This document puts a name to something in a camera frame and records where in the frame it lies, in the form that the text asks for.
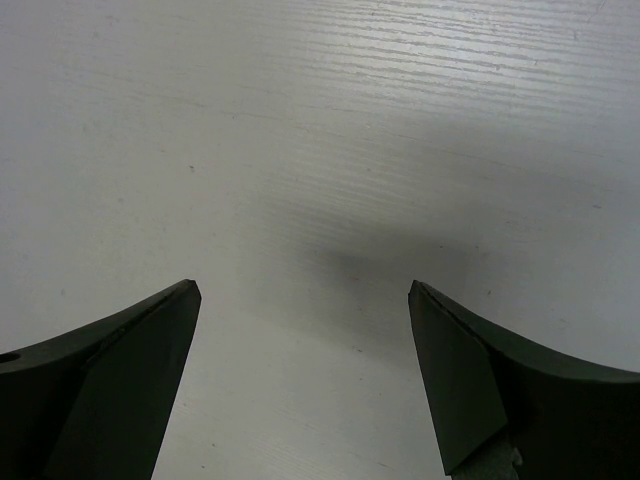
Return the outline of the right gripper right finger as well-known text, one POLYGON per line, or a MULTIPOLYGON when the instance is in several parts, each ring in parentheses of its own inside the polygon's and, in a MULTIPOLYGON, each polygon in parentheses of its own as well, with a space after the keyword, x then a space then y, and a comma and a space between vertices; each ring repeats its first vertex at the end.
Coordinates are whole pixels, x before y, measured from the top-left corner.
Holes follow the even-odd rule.
POLYGON ((560 353, 417 281, 411 328, 453 479, 635 479, 639 376, 560 353))

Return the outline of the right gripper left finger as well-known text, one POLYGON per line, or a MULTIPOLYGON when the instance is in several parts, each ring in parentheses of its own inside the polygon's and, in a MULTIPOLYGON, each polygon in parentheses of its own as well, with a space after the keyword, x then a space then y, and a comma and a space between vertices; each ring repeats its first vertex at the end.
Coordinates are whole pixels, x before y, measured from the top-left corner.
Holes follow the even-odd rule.
POLYGON ((151 478, 200 306, 185 279, 2 354, 2 478, 151 478))

